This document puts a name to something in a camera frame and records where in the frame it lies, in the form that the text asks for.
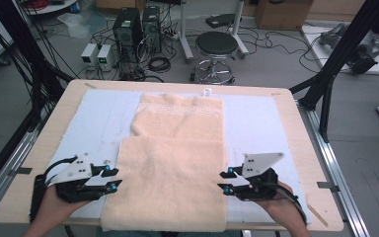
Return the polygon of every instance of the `power supply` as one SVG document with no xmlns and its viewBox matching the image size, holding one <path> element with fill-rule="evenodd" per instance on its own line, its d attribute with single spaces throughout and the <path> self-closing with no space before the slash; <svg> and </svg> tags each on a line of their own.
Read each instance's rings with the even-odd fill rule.
<svg viewBox="0 0 379 237">
<path fill-rule="evenodd" d="M 98 47 L 95 43 L 88 43 L 82 52 L 82 60 L 88 66 L 88 70 L 96 70 L 98 68 Z"/>
<path fill-rule="evenodd" d="M 138 46 L 143 40 L 140 13 L 137 8 L 122 8 L 113 25 L 121 62 L 138 62 Z"/>
<path fill-rule="evenodd" d="M 114 62 L 114 53 L 110 44 L 103 44 L 100 53 L 98 53 L 98 61 L 103 71 L 111 71 Z"/>
<path fill-rule="evenodd" d="M 144 8 L 141 23 L 143 25 L 143 33 L 146 37 L 144 45 L 148 52 L 162 51 L 161 23 L 159 21 L 160 13 L 160 7 L 157 6 Z"/>
</svg>

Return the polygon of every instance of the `chair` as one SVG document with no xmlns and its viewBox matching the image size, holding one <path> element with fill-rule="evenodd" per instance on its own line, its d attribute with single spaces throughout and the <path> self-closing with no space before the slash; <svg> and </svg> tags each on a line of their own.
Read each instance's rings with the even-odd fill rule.
<svg viewBox="0 0 379 237">
<path fill-rule="evenodd" d="M 195 48 L 209 57 L 195 68 L 199 83 L 222 85 L 235 81 L 230 67 L 220 60 L 229 57 L 234 59 L 238 43 L 231 35 L 221 32 L 203 33 L 196 39 Z"/>
</svg>

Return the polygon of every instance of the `hand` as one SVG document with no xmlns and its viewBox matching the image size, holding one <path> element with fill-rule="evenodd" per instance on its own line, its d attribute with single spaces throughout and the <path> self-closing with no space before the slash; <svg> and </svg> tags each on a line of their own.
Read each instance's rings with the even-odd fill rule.
<svg viewBox="0 0 379 237">
<path fill-rule="evenodd" d="M 63 223 L 75 210 L 87 203 L 89 201 L 68 203 L 57 196 L 55 186 L 49 187 L 42 198 L 36 219 L 24 237 L 45 236 L 52 228 Z"/>
<path fill-rule="evenodd" d="M 288 185 L 280 181 L 278 181 L 278 184 L 293 193 Z M 282 194 L 277 193 L 273 199 L 257 199 L 254 202 L 260 205 L 276 223 L 284 226 L 292 237 L 310 236 L 310 232 L 307 230 L 297 207 Z"/>
</svg>

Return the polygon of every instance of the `wooden table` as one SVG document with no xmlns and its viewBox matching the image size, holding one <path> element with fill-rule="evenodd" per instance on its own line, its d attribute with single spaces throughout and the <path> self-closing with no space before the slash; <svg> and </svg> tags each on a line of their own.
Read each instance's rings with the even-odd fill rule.
<svg viewBox="0 0 379 237">
<path fill-rule="evenodd" d="M 295 101 L 287 89 L 211 86 L 194 84 L 169 84 L 115 81 L 72 81 L 43 128 L 22 167 L 33 168 L 28 175 L 15 177 L 0 202 L 0 223 L 29 223 L 29 211 L 34 177 L 42 174 L 55 153 L 59 142 L 74 117 L 87 90 L 108 89 L 122 91 L 159 91 L 165 93 L 199 93 L 211 88 L 216 94 L 273 97 L 297 173 L 311 210 L 310 230 L 341 231 L 343 222 L 329 189 L 319 189 L 317 182 L 326 182 L 310 137 L 300 117 Z M 69 219 L 69 224 L 99 225 L 95 219 Z M 228 223 L 228 229 L 278 229 L 275 226 L 259 226 L 245 223 Z"/>
</svg>

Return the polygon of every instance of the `beige towel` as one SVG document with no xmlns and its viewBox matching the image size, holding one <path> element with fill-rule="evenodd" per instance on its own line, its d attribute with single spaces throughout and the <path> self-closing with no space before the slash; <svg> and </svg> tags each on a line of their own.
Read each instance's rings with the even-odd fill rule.
<svg viewBox="0 0 379 237">
<path fill-rule="evenodd" d="M 143 95 L 133 135 L 224 141 L 222 101 L 208 97 Z"/>
<path fill-rule="evenodd" d="M 223 231 L 226 165 L 222 103 L 144 95 L 118 154 L 118 192 L 101 217 L 105 229 Z"/>
</svg>

